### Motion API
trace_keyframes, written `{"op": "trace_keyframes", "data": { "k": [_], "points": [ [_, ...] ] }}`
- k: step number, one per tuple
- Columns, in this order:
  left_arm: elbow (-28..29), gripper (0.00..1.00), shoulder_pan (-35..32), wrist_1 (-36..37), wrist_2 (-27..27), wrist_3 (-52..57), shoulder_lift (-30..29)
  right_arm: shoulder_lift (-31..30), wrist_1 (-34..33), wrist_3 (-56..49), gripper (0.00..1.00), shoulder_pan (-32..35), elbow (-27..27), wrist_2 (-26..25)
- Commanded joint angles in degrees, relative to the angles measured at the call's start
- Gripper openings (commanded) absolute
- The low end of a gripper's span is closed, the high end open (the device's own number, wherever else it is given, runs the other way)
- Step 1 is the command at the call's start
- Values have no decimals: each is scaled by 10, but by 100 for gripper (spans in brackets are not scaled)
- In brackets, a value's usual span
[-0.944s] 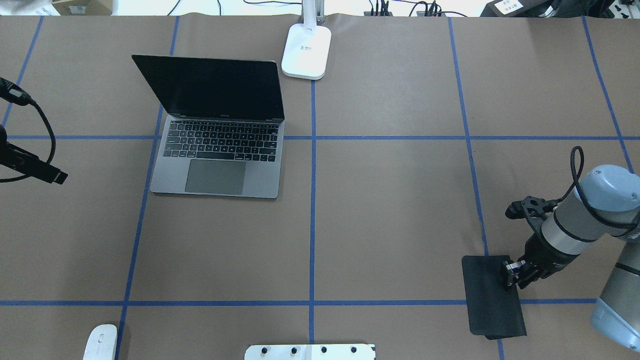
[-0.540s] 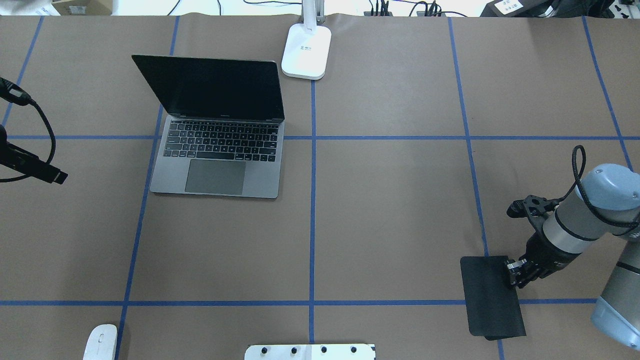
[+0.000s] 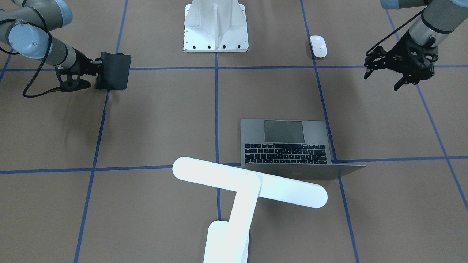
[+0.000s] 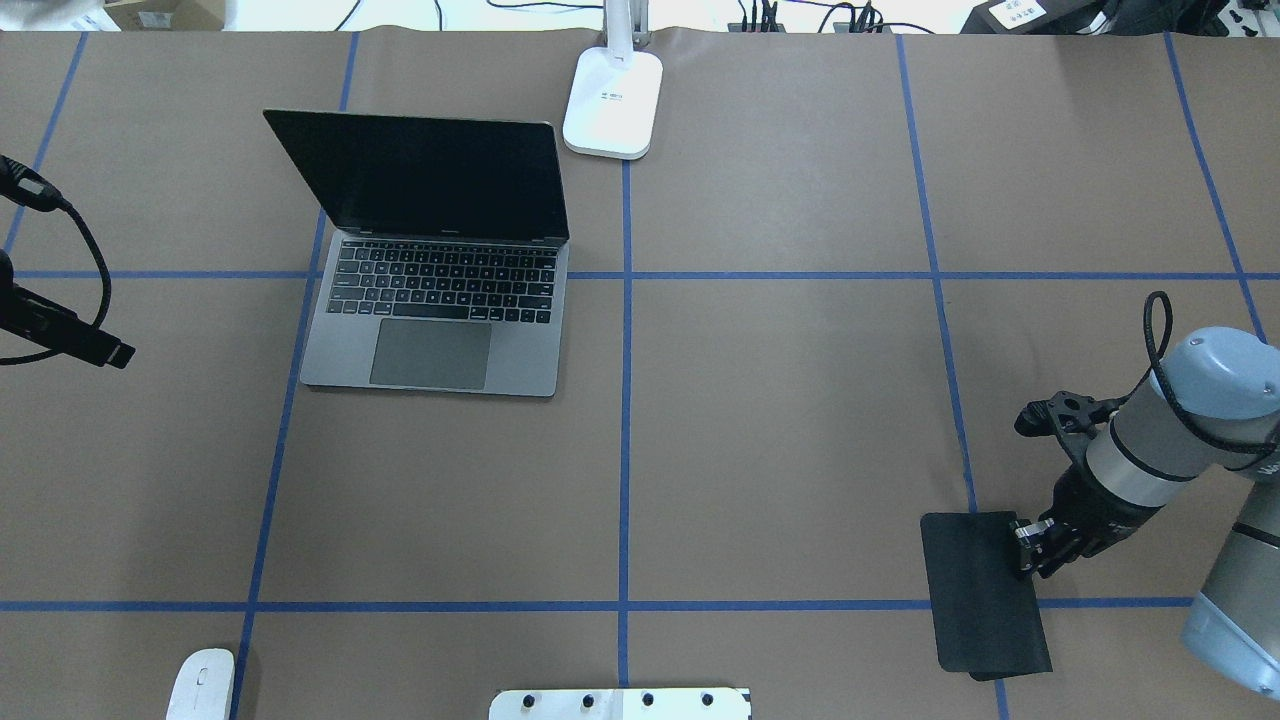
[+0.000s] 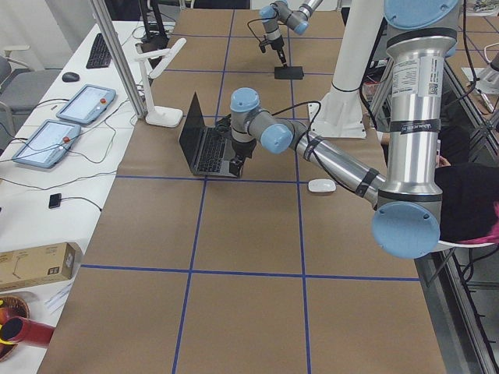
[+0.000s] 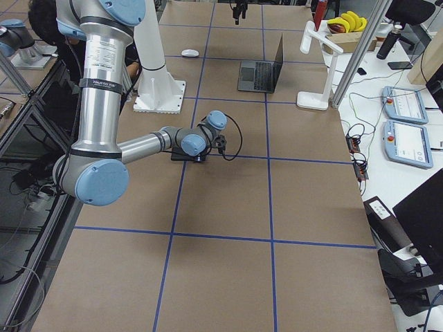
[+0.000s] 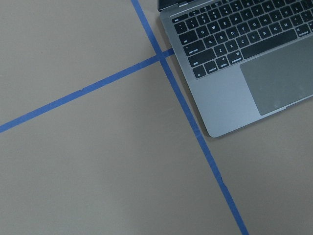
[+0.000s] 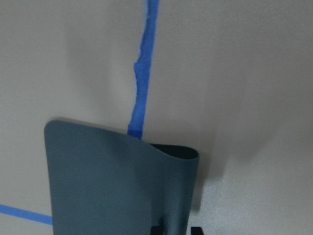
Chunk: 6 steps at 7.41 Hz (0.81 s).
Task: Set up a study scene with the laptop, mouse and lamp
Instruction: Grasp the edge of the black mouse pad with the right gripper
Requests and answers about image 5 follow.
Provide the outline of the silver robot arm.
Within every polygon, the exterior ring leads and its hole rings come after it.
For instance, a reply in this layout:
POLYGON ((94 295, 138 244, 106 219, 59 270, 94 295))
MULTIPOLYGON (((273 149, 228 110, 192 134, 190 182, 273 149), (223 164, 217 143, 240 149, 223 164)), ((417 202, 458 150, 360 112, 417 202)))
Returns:
POLYGON ((264 53, 266 46, 276 51, 281 64, 287 68, 288 63, 284 53, 284 39, 279 29, 279 23, 284 24, 298 35, 302 35, 309 26, 309 19, 322 3, 322 0, 304 1, 297 10, 291 10, 287 1, 273 1, 260 11, 260 20, 264 27, 264 39, 259 42, 259 48, 264 53))
POLYGON ((247 87, 231 97, 236 158, 256 145, 293 150, 374 208, 373 239, 387 253, 417 259, 451 248, 442 237, 442 191, 434 181, 441 128, 444 61, 457 41, 458 1, 354 1, 329 91, 309 109, 310 123, 280 120, 247 87), (388 27, 391 94, 387 170, 374 132, 362 120, 362 81, 380 26, 388 27))

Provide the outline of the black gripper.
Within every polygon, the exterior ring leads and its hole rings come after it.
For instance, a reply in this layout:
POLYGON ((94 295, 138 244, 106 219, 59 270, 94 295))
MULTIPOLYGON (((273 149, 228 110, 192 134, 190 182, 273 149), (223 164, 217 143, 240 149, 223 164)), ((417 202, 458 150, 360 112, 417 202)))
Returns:
POLYGON ((249 142, 232 141, 232 149, 235 152, 235 156, 229 162, 229 173, 231 175, 240 176, 242 174, 245 159, 253 157, 256 145, 257 141, 255 139, 249 142))
POLYGON ((278 57, 283 66, 287 65, 287 60, 283 51, 284 40, 282 36, 272 38, 264 37, 264 39, 259 42, 259 48, 262 53, 266 52, 266 46, 271 46, 271 49, 278 53, 278 57))

